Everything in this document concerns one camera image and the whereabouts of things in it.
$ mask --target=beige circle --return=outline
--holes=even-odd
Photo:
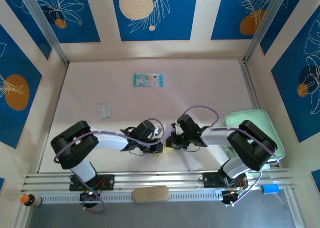
[[[131,20],[140,20],[148,17],[154,10],[152,0],[119,0],[123,15]]]
[[[155,31],[155,28],[156,28],[155,26],[150,26],[150,27],[149,27],[149,30],[150,30],[150,31]]]

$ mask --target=light green container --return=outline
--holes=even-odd
[[[222,127],[237,127],[240,125],[244,120],[250,120],[254,124],[256,124],[262,131],[264,131],[270,138],[272,138],[277,146],[278,149],[275,152],[275,155],[282,159],[286,155],[286,151],[280,138],[275,130],[275,127],[269,117],[269,115],[263,110],[249,110],[249,111],[241,111],[241,112],[234,112],[228,114],[223,123]],[[226,147],[225,151],[227,152],[230,158],[235,157],[237,154],[232,147]],[[275,158],[271,157],[269,162],[275,161]]]

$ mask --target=orange circle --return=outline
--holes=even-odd
[[[298,95],[304,98],[308,95],[308,86],[302,83],[298,86],[297,91],[298,91]]]
[[[62,20],[60,18],[58,18],[54,23],[60,29],[65,29],[67,27],[66,21],[64,21],[64,20]]]
[[[256,30],[262,20],[262,18],[265,15],[264,10],[258,10],[253,14],[248,15],[247,17],[242,20],[240,24],[240,32],[243,35],[254,35],[256,33]]]
[[[25,110],[30,97],[28,82],[20,75],[11,75],[5,81],[9,83],[6,87],[12,88],[5,92],[5,99],[9,107],[19,112]]]
[[[22,197],[20,197],[20,202],[21,203],[27,203],[28,201],[30,201],[30,197],[28,195],[23,195]]]

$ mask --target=gray floor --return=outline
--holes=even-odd
[[[284,192],[250,192],[234,208],[222,202],[111,203],[102,215],[80,204],[32,208],[27,228],[294,228]]]

